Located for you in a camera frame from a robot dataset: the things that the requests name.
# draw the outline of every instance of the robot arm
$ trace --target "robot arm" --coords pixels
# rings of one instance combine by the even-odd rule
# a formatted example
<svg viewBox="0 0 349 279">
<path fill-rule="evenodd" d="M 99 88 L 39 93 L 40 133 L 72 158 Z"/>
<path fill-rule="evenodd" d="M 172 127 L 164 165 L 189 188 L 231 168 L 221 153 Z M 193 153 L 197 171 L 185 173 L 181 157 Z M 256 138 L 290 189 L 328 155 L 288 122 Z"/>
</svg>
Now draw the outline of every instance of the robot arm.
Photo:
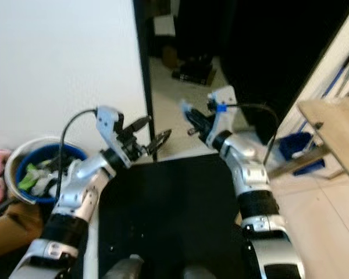
<svg viewBox="0 0 349 279">
<path fill-rule="evenodd" d="M 123 129 L 123 114 L 106 106 L 97 109 L 97 129 L 109 145 L 74 170 L 69 185 L 60 193 L 39 239 L 35 239 L 10 278 L 63 278 L 78 257 L 78 247 L 99 197 L 119 169 L 129 168 L 142 155 L 154 153 L 169 138 L 171 130 L 141 146 L 133 133 L 150 117 Z"/>
<path fill-rule="evenodd" d="M 291 244 L 285 218 L 269 186 L 264 165 L 247 141 L 231 131 L 237 108 L 232 87 L 209 96 L 208 107 L 215 115 L 205 117 L 183 102 L 185 118 L 194 126 L 207 147 L 216 149 L 229 167 L 247 238 L 245 260 L 251 278 L 305 278 L 304 266 Z"/>
</svg>

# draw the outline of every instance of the black mat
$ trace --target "black mat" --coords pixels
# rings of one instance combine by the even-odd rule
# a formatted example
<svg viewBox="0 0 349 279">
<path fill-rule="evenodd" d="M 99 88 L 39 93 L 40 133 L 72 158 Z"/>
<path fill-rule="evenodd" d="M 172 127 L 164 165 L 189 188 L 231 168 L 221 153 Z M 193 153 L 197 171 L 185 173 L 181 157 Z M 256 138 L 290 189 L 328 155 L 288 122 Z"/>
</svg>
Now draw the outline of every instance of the black mat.
<svg viewBox="0 0 349 279">
<path fill-rule="evenodd" d="M 232 177 L 218 155 L 120 172 L 101 197 L 99 275 L 137 253 L 148 278 L 178 278 L 185 264 L 201 264 L 218 279 L 244 278 L 237 212 Z"/>
</svg>

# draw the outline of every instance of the brown object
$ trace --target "brown object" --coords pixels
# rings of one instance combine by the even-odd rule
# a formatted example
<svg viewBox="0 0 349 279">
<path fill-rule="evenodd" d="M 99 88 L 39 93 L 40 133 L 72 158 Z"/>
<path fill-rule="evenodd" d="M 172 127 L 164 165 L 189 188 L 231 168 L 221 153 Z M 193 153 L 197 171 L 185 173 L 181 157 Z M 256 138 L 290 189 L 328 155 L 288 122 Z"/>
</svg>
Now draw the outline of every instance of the brown object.
<svg viewBox="0 0 349 279">
<path fill-rule="evenodd" d="M 170 45 L 163 47 L 162 61 L 164 66 L 170 69 L 177 68 L 178 67 L 177 50 Z"/>
<path fill-rule="evenodd" d="M 208 86 L 211 86 L 211 85 L 212 85 L 213 79 L 215 78 L 215 74 L 216 74 L 216 70 L 215 70 L 215 69 L 212 69 L 212 70 L 209 72 L 206 85 L 208 85 Z"/>
<path fill-rule="evenodd" d="M 289 160 L 287 163 L 277 167 L 276 169 L 270 171 L 268 173 L 268 176 L 270 179 L 274 179 L 276 177 L 281 176 L 284 173 L 292 173 L 294 171 L 297 171 L 301 169 L 302 167 L 305 167 L 311 163 L 314 163 L 315 161 L 323 158 L 326 156 L 330 151 L 328 150 L 326 145 L 316 146 L 313 149 L 311 149 L 308 153 L 305 153 L 304 155 Z"/>
<path fill-rule="evenodd" d="M 0 256 L 29 244 L 41 235 L 43 223 L 38 205 L 11 204 L 0 217 Z"/>
</svg>

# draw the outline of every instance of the blue bin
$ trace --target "blue bin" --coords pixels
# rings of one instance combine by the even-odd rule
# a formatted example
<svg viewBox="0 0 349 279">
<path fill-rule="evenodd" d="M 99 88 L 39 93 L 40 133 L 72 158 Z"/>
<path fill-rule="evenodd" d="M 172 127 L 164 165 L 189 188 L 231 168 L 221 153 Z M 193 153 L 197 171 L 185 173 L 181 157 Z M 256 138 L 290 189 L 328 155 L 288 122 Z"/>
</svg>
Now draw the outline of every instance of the blue bin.
<svg viewBox="0 0 349 279">
<path fill-rule="evenodd" d="M 311 139 L 312 135 L 308 132 L 288 135 L 280 140 L 279 151 L 282 153 L 285 160 L 289 161 L 292 159 L 292 155 L 294 155 L 296 152 L 302 151 L 306 145 L 309 144 Z M 301 174 L 310 173 L 325 166 L 325 161 L 323 159 L 319 159 L 297 171 L 294 171 L 293 175 L 299 176 Z"/>
<path fill-rule="evenodd" d="M 19 167 L 16 172 L 16 185 L 24 178 L 26 175 L 27 166 L 32 163 L 37 165 L 45 160 L 50 160 L 58 154 L 59 144 L 49 144 L 43 146 L 42 148 L 36 149 L 28 154 L 19 164 Z M 80 149 L 73 147 L 71 145 L 65 144 L 63 146 L 63 153 L 68 156 L 73 156 L 80 160 L 85 160 L 87 155 Z M 36 201 L 36 203 L 54 203 L 54 198 L 40 198 L 38 196 L 32 196 L 24 190 L 19 190 L 23 196 L 26 198 Z"/>
</svg>

